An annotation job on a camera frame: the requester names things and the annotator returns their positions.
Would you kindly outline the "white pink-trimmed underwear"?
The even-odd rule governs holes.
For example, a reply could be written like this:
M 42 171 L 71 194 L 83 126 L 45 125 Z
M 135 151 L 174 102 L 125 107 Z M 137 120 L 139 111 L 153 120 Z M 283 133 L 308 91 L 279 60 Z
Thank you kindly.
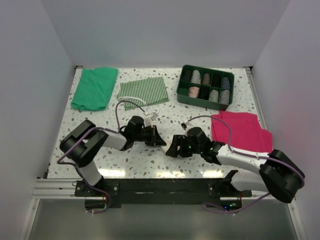
M 166 156 L 172 156 L 174 153 L 174 149 L 172 147 L 172 141 L 166 142 L 165 146 L 161 147 L 162 151 L 165 153 Z

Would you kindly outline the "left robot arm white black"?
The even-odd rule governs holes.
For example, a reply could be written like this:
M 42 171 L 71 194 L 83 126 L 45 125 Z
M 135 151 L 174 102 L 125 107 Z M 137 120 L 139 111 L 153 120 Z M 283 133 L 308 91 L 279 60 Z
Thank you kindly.
M 152 118 L 133 116 L 118 132 L 97 127 L 90 120 L 83 121 L 60 143 L 63 155 L 57 160 L 59 165 L 72 165 L 86 184 L 86 191 L 99 196 L 104 190 L 103 176 L 98 171 L 94 158 L 102 147 L 127 151 L 135 142 L 143 142 L 148 147 L 164 147 L 166 142 L 158 133 Z

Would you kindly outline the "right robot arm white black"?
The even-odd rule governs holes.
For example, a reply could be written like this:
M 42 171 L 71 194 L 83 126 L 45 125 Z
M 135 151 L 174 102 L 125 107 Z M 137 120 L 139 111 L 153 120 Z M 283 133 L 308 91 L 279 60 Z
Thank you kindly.
M 183 134 L 175 134 L 162 147 L 163 152 L 172 158 L 189 158 L 197 154 L 210 164 L 245 170 L 244 173 L 235 172 L 230 180 L 223 183 L 222 189 L 227 196 L 254 190 L 290 203 L 305 184 L 302 171 L 279 150 L 271 153 L 242 151 L 210 140 L 200 127 L 185 125 L 183 129 Z

